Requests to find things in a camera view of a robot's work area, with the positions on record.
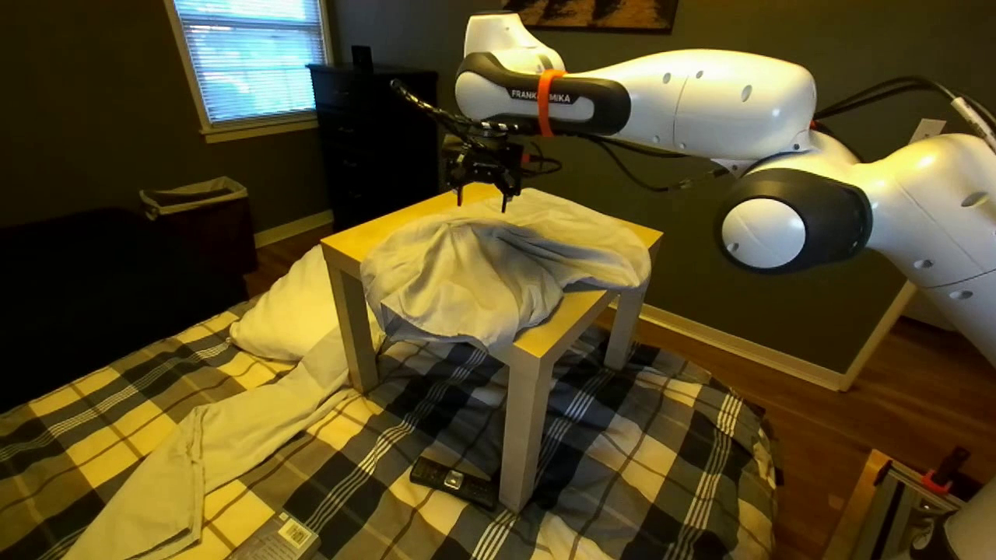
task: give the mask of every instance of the baseboard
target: baseboard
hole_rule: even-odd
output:
[[[327,224],[334,224],[334,213],[314,213],[314,214],[305,214],[305,219],[297,219],[297,222],[287,222],[287,224],[259,229],[259,233],[253,236],[253,244],[255,244],[255,247],[273,247],[273,244],[283,244],[283,241],[290,241],[290,236],[299,236],[299,233],[327,226]]]

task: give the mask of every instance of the wire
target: wire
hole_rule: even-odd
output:
[[[616,149],[628,149],[628,153],[643,153],[643,155],[653,155],[653,160],[684,160],[682,153],[661,153],[661,149],[646,149],[646,146],[633,146],[633,143],[616,143],[616,141],[603,141],[603,136],[588,136],[583,135],[583,141],[602,146],[615,164],[643,190],[651,190],[651,192],[675,192],[675,190],[684,190],[684,185],[651,185],[646,178],[637,178],[624,160]]]
[[[830,114],[840,114],[840,113],[852,113],[859,105],[871,105],[871,103],[880,103],[886,96],[899,96],[899,92],[908,92],[908,91],[933,91],[933,92],[943,92],[951,103],[957,98],[957,92],[936,80],[927,80],[923,75],[899,75],[899,79],[892,79],[892,80],[879,80],[866,91],[855,91],[852,96],[845,96],[826,109],[815,113],[815,119],[830,119]]]
[[[538,143],[530,143],[530,149],[530,162],[519,169],[524,178],[558,175],[565,169],[565,162],[544,155]]]
[[[481,129],[481,122],[470,122],[463,114],[445,113],[427,98],[422,98],[417,92],[411,92],[398,79],[390,80],[390,87],[411,103],[413,109],[427,113],[434,122],[440,122],[440,129],[457,135],[457,136],[470,136],[472,129]]]
[[[973,96],[965,96],[965,103],[967,103],[989,129],[996,129],[996,114],[993,114],[984,103],[973,98]]]

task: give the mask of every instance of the checkered blanket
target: checkered blanket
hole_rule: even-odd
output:
[[[240,350],[240,309],[0,417],[0,557],[64,557],[191,406],[287,364]],[[470,345],[390,345],[349,396],[206,498],[194,557],[769,557],[773,442],[699,364],[637,345],[602,368],[588,330],[558,364],[543,473],[524,514],[411,483],[434,458],[499,479],[504,368]]]

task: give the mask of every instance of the white cloth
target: white cloth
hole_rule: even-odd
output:
[[[366,257],[369,305],[394,340],[513,343],[565,288],[643,288],[648,247],[616,219],[524,190],[397,229]]]
[[[230,326],[233,343],[269,362],[302,362],[337,319],[337,298],[325,249],[307,249],[259,302]]]
[[[343,335],[330,330],[273,385],[194,406],[83,530],[68,560],[174,557],[200,540],[202,502],[337,404],[349,379]]]

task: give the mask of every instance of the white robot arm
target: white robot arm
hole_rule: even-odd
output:
[[[859,162],[812,130],[807,69],[731,50],[675,50],[566,75],[519,15],[472,15],[455,85],[463,175],[510,199],[513,135],[588,135],[714,160],[737,175],[724,249],[752,271],[800,271],[871,247],[996,364],[996,141],[989,114],[952,105],[977,135],[939,135]]]

